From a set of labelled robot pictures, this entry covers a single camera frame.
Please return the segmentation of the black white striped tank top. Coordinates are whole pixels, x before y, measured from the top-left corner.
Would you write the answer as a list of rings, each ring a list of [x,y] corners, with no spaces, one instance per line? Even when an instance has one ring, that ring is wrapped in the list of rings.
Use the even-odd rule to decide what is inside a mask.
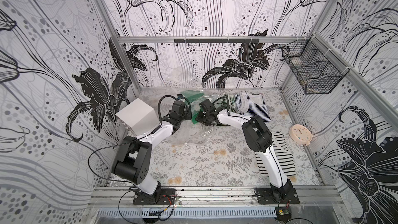
[[[296,170],[293,155],[288,151],[285,137],[282,132],[271,132],[274,152],[282,170],[287,177],[295,177]]]

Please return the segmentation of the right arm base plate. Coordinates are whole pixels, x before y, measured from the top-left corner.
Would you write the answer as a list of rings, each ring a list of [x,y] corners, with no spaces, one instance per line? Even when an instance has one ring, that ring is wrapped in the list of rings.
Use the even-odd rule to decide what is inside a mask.
[[[282,194],[277,189],[272,189],[271,187],[255,188],[254,193],[257,197],[258,203],[261,205],[300,204],[298,194],[294,188],[292,188],[285,196],[282,196]]]

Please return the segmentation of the navy white striped tank top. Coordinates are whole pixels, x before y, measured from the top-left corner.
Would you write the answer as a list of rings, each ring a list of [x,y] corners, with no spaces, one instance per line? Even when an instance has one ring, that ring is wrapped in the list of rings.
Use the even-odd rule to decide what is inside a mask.
[[[265,104],[263,94],[252,94],[248,91],[234,95],[236,110],[239,114],[253,117],[259,115],[264,122],[271,122],[268,108]]]

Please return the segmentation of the solid green tank top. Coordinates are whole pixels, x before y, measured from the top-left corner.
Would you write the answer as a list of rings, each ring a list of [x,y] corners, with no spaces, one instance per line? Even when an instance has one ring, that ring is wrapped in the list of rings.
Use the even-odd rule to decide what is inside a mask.
[[[181,91],[181,93],[184,97],[187,98],[188,102],[191,105],[191,121],[193,124],[198,123],[196,120],[196,117],[199,114],[200,111],[200,106],[199,102],[200,99],[203,99],[203,96],[205,95],[203,91],[195,91],[195,90],[185,90]]]

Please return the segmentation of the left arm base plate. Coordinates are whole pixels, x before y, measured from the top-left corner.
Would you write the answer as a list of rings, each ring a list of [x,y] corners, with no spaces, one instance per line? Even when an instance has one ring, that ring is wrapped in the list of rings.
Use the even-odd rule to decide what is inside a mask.
[[[160,205],[169,206],[174,205],[176,200],[175,188],[157,188],[154,194],[149,195],[141,190],[135,191],[133,204],[137,206],[144,205]]]

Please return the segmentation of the clear plastic vacuum bag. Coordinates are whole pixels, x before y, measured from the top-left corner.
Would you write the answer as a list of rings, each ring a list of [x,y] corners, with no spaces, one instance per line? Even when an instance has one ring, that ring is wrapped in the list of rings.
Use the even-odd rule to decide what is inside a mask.
[[[172,99],[173,104],[167,114],[162,115],[161,106],[164,99]],[[214,100],[203,99],[199,103],[199,110],[194,114],[192,101],[184,93],[163,95],[158,100],[157,111],[159,123],[152,130],[144,134],[140,140],[157,146],[166,138],[175,134],[184,121],[194,120],[203,126],[210,127],[217,124],[226,124],[242,129],[250,121],[248,116],[230,111],[231,102],[226,95]]]

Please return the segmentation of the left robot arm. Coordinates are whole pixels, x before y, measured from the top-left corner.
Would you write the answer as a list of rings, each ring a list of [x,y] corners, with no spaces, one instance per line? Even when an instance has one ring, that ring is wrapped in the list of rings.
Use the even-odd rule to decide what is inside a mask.
[[[118,149],[112,165],[112,173],[131,182],[141,193],[156,197],[161,183],[149,172],[152,149],[172,136],[185,120],[191,120],[191,104],[183,94],[164,95],[159,99],[158,109],[165,98],[174,100],[171,110],[160,116],[160,123],[138,137],[126,136]]]

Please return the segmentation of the green white striped tank top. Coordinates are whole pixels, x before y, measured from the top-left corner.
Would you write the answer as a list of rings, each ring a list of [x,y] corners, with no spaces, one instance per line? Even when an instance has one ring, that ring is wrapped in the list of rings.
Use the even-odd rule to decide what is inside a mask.
[[[217,123],[226,124],[237,129],[241,127],[239,118],[230,112],[230,100],[227,95],[217,98],[213,101],[213,104],[216,108],[221,107],[221,111],[217,115]]]

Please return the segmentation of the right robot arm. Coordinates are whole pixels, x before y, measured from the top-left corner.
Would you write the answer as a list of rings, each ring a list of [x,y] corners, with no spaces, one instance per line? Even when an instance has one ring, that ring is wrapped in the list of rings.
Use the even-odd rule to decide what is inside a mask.
[[[286,176],[273,147],[273,135],[259,115],[252,117],[231,113],[229,107],[216,107],[210,100],[199,104],[196,121],[203,125],[227,124],[241,129],[247,146],[260,157],[269,177],[270,187],[276,198],[287,200],[294,187]]]

